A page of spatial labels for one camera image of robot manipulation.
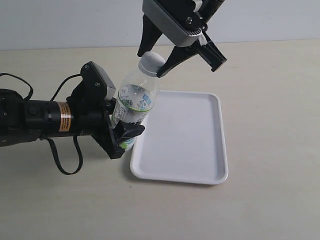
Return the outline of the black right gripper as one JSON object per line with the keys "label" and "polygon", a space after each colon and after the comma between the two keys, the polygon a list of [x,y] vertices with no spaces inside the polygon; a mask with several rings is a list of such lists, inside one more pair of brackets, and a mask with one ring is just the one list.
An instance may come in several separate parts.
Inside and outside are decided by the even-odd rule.
{"label": "black right gripper", "polygon": [[[202,2],[202,6],[198,10],[201,19],[201,37],[188,47],[175,46],[165,64],[158,70],[156,74],[158,78],[164,77],[173,68],[195,55],[200,55],[211,67],[212,72],[215,72],[227,61],[226,57],[207,34],[208,22],[222,4],[222,0],[204,0]],[[142,37],[137,52],[138,57],[142,57],[144,53],[150,52],[163,34],[145,14],[142,17],[142,22]]]}

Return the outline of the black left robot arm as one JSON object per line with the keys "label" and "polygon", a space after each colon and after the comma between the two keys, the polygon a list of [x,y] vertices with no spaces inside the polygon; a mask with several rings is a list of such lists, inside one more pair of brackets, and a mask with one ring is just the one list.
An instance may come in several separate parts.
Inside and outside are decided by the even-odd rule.
{"label": "black left robot arm", "polygon": [[138,123],[118,122],[110,115],[117,100],[106,100],[81,82],[66,101],[26,100],[16,91],[0,91],[0,145],[29,143],[38,139],[91,136],[111,159],[119,159],[121,144],[143,133]]}

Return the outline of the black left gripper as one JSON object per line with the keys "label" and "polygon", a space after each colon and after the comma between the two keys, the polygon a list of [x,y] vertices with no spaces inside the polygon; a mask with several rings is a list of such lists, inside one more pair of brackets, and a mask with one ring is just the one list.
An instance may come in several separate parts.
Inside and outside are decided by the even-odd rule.
{"label": "black left gripper", "polygon": [[69,132],[77,136],[91,136],[112,160],[121,158],[125,152],[119,144],[140,136],[145,130],[141,124],[123,121],[113,129],[109,115],[114,112],[117,99],[90,101],[85,98],[83,82],[66,100],[72,116]]}

